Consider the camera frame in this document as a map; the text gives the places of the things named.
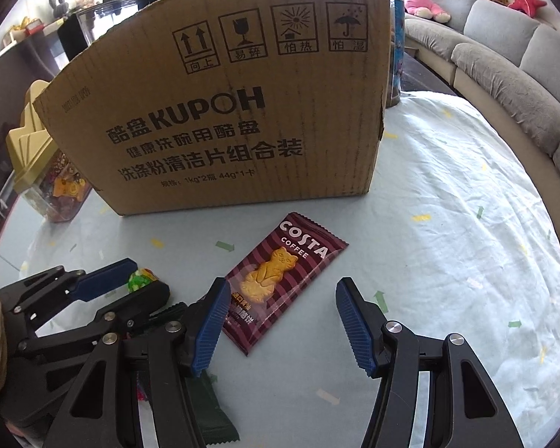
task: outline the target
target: black rabbit figurine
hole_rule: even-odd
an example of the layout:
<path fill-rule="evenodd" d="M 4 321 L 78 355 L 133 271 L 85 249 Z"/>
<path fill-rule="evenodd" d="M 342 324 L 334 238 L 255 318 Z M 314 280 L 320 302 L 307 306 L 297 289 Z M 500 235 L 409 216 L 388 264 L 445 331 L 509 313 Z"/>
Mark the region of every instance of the black rabbit figurine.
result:
<path fill-rule="evenodd" d="M 48 3 L 52 7 L 52 14 L 56 20 L 62 18 L 69 11 L 69 4 L 64 0 L 58 0 L 58 5 L 56 5 L 56 0 L 48 0 Z"/>

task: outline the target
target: silver screw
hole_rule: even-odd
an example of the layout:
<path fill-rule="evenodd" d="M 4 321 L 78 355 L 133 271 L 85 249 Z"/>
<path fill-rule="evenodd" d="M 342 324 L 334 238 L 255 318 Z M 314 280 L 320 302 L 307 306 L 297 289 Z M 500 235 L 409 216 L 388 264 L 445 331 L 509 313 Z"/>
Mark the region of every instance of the silver screw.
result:
<path fill-rule="evenodd" d="M 172 321 L 166 323 L 166 331 L 170 333 L 178 332 L 182 329 L 183 325 L 180 322 Z"/>
<path fill-rule="evenodd" d="M 448 337 L 454 345 L 463 345 L 464 344 L 464 337 L 460 333 L 453 333 Z"/>
<path fill-rule="evenodd" d="M 106 345 L 112 345 L 117 340 L 118 340 L 118 335 L 115 334 L 114 332 L 107 333 L 102 337 L 102 342 L 104 342 L 104 344 Z"/>
<path fill-rule="evenodd" d="M 386 324 L 386 330 L 391 333 L 400 333 L 402 331 L 402 325 L 398 322 L 388 322 Z"/>

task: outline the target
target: gray sofa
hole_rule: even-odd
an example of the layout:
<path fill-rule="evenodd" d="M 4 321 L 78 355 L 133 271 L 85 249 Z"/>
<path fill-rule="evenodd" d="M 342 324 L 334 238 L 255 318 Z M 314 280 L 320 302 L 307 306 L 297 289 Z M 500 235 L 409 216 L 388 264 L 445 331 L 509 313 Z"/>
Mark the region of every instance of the gray sofa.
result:
<path fill-rule="evenodd" d="M 452 20 L 407 15 L 406 45 L 508 143 L 560 240 L 560 32 L 488 0 L 434 1 Z"/>

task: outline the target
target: brown cardboard box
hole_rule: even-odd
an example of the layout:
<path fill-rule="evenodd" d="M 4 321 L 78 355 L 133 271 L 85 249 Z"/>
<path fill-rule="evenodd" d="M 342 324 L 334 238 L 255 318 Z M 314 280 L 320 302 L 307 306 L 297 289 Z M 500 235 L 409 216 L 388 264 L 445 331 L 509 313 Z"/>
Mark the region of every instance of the brown cardboard box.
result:
<path fill-rule="evenodd" d="M 368 191 L 389 0 L 160 0 L 34 101 L 119 214 Z"/>

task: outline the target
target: maroon snack wrapper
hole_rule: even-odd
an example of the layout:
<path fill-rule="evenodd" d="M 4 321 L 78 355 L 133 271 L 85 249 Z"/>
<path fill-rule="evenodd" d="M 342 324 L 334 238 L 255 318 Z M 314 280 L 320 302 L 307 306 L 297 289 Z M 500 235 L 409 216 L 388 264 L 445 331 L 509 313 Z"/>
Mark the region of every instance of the maroon snack wrapper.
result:
<path fill-rule="evenodd" d="M 245 355 L 348 243 L 288 214 L 230 273 L 224 332 Z"/>

